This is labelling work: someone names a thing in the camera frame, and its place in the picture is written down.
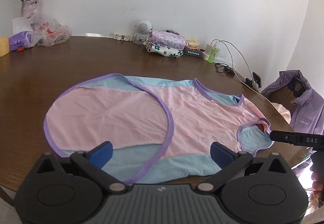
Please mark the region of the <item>person's right hand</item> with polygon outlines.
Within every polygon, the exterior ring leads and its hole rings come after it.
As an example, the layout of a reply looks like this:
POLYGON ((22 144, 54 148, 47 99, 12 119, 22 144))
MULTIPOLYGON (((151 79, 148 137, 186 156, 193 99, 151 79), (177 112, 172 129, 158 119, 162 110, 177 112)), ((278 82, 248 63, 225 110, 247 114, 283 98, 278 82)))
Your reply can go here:
POLYGON ((314 164, 312 164, 312 166, 310 167, 310 171, 312 172, 311 179, 313 180, 312 194, 313 197, 318 199, 318 201, 320 202, 323 194, 323 183, 320 182, 320 177, 315 170, 314 164))

